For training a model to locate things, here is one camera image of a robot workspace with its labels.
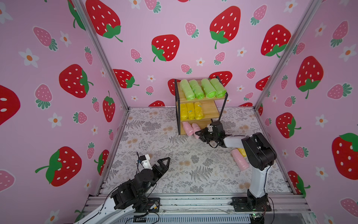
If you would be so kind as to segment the pink roll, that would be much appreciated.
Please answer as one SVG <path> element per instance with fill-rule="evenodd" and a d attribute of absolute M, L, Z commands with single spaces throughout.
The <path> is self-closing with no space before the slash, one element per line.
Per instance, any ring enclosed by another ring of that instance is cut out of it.
<path fill-rule="evenodd" d="M 191 136 L 194 134 L 194 129 L 189 122 L 183 122 L 182 125 L 187 136 Z"/>
<path fill-rule="evenodd" d="M 196 138 L 196 139 L 199 139 L 199 136 L 196 134 L 196 132 L 199 132 L 201 130 L 201 128 L 199 127 L 198 124 L 196 123 L 193 123 L 192 124 L 192 128 L 193 128 L 193 136 Z"/>
<path fill-rule="evenodd" d="M 249 164 L 246 162 L 245 158 L 242 156 L 238 149 L 233 149 L 231 151 L 231 155 L 240 171 L 245 171 L 249 168 Z"/>

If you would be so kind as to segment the yellow roll with teal label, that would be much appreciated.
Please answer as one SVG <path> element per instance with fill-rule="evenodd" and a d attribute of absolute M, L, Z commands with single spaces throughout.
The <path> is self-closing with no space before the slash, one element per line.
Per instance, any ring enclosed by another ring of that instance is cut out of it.
<path fill-rule="evenodd" d="M 195 109 L 195 119 L 196 120 L 203 119 L 204 113 L 203 113 L 203 109 L 202 109 L 202 104 L 200 102 L 195 102 L 194 109 Z"/>

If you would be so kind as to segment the light green roll with label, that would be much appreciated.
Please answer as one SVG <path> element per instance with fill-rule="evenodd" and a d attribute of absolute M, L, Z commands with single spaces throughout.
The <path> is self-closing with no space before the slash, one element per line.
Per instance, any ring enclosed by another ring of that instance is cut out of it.
<path fill-rule="evenodd" d="M 199 85 L 197 80 L 190 80 L 189 84 L 197 99 L 203 99 L 205 97 L 202 87 Z"/>

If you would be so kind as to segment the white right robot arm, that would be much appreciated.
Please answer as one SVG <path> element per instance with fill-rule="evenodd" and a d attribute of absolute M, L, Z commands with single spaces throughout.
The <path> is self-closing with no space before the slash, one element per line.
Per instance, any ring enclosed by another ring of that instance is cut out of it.
<path fill-rule="evenodd" d="M 247 159 L 252 167 L 251 185 L 247 192 L 247 206 L 249 210 L 266 204 L 266 182 L 268 172 L 277 159 L 277 153 L 260 132 L 252 135 L 229 135 L 226 134 L 220 121 L 214 121 L 206 128 L 196 131 L 202 142 L 210 144 L 214 141 L 217 146 L 227 148 L 242 148 L 245 150 Z"/>

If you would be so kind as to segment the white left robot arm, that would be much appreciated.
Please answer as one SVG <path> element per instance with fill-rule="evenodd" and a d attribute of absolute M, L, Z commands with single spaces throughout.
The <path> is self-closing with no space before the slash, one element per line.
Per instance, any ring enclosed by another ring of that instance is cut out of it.
<path fill-rule="evenodd" d="M 150 156 L 137 159 L 137 171 L 130 179 L 112 190 L 104 203 L 93 212 L 76 221 L 77 224 L 114 224 L 121 218 L 138 213 L 133 219 L 143 218 L 149 213 L 157 214 L 160 199 L 150 198 L 147 192 L 157 186 L 158 180 L 169 170 L 170 157 L 150 164 Z"/>

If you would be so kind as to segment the wooden three-tier black-frame shelf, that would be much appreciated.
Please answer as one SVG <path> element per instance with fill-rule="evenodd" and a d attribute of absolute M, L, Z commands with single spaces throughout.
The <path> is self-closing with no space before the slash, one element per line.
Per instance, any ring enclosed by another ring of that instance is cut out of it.
<path fill-rule="evenodd" d="M 219 77 L 202 80 L 177 80 L 168 82 L 176 101 L 176 118 L 179 135 L 186 134 L 184 122 L 188 127 L 196 123 L 201 129 L 207 127 L 213 119 L 220 119 L 216 100 L 227 100 L 228 93 Z"/>

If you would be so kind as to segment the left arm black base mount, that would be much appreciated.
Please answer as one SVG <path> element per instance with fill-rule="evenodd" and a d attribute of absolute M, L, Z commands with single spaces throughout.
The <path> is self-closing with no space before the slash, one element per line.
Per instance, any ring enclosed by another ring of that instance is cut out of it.
<path fill-rule="evenodd" d="M 149 213 L 158 213 L 160 208 L 159 197 L 147 197 L 144 196 L 139 199 L 133 206 L 135 209 L 135 218 L 143 218 Z"/>

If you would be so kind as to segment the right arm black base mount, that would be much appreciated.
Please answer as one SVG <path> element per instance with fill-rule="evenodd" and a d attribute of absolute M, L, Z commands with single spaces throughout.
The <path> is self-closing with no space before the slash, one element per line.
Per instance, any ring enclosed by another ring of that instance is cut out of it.
<path fill-rule="evenodd" d="M 264 224 L 266 213 L 272 211 L 267 193 L 262 197 L 255 197 L 249 190 L 246 197 L 232 197 L 230 205 L 235 212 L 250 212 L 252 224 Z"/>

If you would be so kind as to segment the aluminium front rail frame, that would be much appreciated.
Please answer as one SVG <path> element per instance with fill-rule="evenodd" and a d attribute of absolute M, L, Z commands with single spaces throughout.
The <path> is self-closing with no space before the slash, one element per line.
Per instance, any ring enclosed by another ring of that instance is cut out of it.
<path fill-rule="evenodd" d="M 133 219 L 135 213 L 121 218 L 115 224 L 239 224 L 251 223 L 250 212 L 235 212 L 230 205 L 232 197 L 243 194 L 152 194 L 160 198 L 157 214 L 149 213 L 143 218 Z M 106 197 L 89 197 L 82 211 L 82 218 L 102 205 Z M 294 217 L 299 223 L 316 224 L 317 220 L 306 200 L 300 195 L 273 193 L 268 196 L 272 211 L 265 215 L 265 224 L 289 224 Z"/>

